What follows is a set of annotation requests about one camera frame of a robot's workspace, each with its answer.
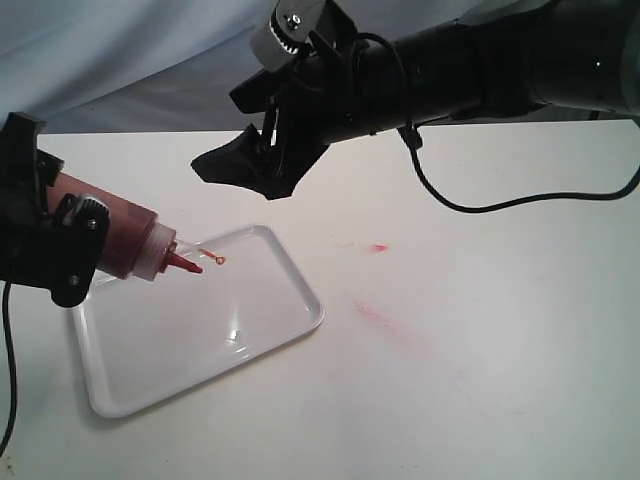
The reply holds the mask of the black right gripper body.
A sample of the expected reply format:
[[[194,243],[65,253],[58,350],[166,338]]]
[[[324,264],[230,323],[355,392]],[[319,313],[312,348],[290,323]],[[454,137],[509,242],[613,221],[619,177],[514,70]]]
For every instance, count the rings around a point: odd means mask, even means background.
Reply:
[[[253,189],[265,198],[291,196],[334,143],[397,129],[415,150],[409,78],[392,55],[355,54],[338,69],[312,58],[278,73],[284,83],[268,100],[263,123],[276,140],[259,142],[264,170]]]

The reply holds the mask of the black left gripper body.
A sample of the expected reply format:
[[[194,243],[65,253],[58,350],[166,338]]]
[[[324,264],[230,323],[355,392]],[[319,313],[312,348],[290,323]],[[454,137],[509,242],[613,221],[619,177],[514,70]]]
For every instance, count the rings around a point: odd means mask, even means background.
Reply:
[[[1,128],[1,278],[18,285],[47,285],[53,229],[47,189],[64,167],[38,148],[45,122],[8,114]]]

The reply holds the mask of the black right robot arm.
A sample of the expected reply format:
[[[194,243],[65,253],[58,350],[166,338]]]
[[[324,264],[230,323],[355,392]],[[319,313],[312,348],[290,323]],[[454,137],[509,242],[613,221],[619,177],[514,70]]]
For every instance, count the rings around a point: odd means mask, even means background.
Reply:
[[[269,200],[291,196],[334,143],[399,133],[411,153],[434,121],[500,121],[549,107],[637,115],[635,1],[486,1],[389,41],[333,1],[278,1],[255,31],[260,71],[230,94],[262,114],[192,169]]]

